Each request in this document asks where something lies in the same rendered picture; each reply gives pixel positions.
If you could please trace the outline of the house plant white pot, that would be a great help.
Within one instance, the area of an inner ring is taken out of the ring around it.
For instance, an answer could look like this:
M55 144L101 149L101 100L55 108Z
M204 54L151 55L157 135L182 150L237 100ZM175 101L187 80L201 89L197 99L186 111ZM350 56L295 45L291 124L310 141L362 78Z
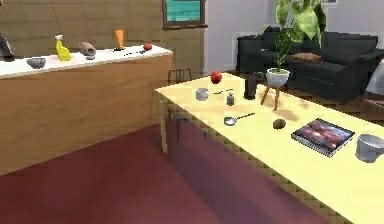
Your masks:
M274 34L276 67L266 71L267 87L261 104L264 104L269 90L274 89L274 110L277 110L281 87L290 76L290 72L283 68L283 63L292 43L302 43L307 37L309 40L316 38L319 46L322 46L326 16L322 0L276 0L275 17L279 25L279 31Z

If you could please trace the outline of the brown bread loaf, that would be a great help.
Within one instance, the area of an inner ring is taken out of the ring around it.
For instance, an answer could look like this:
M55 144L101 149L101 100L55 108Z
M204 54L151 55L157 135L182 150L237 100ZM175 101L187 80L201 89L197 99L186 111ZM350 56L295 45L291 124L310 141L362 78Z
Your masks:
M80 53L84 56L94 56L96 54L96 49L88 42L80 42L78 47Z

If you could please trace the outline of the yellow spray bottle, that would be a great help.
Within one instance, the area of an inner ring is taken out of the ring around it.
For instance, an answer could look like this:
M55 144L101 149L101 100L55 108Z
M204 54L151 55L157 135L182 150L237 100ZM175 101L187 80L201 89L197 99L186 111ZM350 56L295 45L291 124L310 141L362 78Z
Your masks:
M69 61L71 59L71 53L68 48L63 45L63 35L58 34L56 39L56 52L60 61Z

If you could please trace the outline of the pale yellow dining table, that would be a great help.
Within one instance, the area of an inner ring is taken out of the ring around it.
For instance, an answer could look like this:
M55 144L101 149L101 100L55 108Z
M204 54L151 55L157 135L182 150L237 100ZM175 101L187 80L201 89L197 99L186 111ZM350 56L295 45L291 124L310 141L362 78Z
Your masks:
M196 99L196 90L207 88L206 101ZM233 88L222 94L212 93ZM243 98L244 80L225 73L214 85L208 77L161 87L160 121L169 111L181 112L194 125L211 135L235 155L276 181L302 203L327 217L332 224L384 224L384 156L365 163L355 156L356 141L351 140L328 158L298 143L291 134L316 118L353 131L357 136L373 134L384 138L384 127L340 113L319 104L281 93L277 110L272 98ZM229 93L234 105L227 105ZM241 118L233 126L225 117ZM274 129L276 119L286 126Z

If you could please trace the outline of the black cylinder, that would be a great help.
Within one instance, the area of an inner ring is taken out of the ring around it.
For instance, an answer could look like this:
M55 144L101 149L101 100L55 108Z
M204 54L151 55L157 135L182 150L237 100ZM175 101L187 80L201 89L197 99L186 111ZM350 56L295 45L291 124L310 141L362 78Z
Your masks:
M254 100L256 95L257 82L255 76L248 76L245 79L244 98L247 100Z

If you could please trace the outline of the wooden kitchen counter white top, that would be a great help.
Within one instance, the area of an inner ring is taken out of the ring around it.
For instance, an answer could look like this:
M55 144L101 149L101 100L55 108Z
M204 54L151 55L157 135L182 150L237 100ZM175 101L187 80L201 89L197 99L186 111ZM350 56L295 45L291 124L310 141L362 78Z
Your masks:
M41 69L0 62L0 175L157 123L154 90L166 84L173 52L124 56L140 50L48 56Z

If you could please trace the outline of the large grey bowl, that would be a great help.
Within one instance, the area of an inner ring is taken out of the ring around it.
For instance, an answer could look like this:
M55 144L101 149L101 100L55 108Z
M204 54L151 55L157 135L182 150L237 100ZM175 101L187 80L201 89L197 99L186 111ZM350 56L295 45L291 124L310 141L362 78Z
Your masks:
M384 154L384 139L371 134L361 134L357 139L355 156L366 163L373 163Z

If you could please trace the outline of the orange vase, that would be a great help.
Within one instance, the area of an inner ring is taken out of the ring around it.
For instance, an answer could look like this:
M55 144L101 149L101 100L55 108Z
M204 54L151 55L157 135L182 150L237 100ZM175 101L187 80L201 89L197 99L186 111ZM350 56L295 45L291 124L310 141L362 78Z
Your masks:
M124 49L124 31L121 29L116 30L115 36L118 42L118 47L116 47L116 50L123 50Z

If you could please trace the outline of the dark grey appliance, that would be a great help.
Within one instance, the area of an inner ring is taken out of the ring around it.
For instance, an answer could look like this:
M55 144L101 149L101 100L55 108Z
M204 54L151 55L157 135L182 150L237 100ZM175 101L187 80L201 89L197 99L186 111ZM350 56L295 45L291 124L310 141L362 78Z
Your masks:
M3 56L5 62L13 62L15 60L14 54L11 50L8 40L0 33L0 54Z

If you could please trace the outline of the black sofa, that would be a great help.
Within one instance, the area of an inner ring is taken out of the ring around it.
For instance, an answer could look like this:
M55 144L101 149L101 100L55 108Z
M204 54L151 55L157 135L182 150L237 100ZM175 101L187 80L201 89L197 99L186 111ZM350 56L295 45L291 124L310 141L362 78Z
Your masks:
M252 74L275 67L274 34L278 31L277 27L269 26L260 35L239 37L237 71ZM290 72L287 85L330 101L350 102L365 92L384 58L384 49L377 45L376 36L339 32L324 32L322 46L315 38L294 42L283 63L283 68ZM292 58L296 53L314 53L321 59L297 61Z

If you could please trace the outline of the window brown frame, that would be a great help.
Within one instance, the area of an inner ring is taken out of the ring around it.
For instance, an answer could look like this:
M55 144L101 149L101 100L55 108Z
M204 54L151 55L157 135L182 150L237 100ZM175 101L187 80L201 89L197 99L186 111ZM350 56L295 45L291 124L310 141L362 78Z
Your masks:
M206 0L162 0L163 29L207 28Z

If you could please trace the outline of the brown cushion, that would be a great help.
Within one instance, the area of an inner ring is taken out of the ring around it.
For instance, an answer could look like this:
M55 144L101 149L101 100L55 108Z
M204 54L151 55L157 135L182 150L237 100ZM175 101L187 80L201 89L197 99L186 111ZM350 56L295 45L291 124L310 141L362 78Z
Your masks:
M321 59L319 55L316 55L314 53L296 53L292 55L292 58L297 61L306 61L306 62L312 62L312 61L317 61Z

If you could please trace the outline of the book with red cover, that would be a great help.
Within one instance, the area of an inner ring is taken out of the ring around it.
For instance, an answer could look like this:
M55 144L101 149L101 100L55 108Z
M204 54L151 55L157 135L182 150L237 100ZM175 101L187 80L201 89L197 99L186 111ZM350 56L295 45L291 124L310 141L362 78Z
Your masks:
M355 133L320 118L307 123L291 134L291 138L331 158L353 139Z

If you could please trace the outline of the dark wooden stool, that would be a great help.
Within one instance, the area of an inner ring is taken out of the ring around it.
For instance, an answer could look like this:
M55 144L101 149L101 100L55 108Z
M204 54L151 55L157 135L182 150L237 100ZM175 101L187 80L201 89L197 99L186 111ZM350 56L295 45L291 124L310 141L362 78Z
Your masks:
M178 84L185 81L192 80L192 73L190 68L178 68L168 71L168 83Z

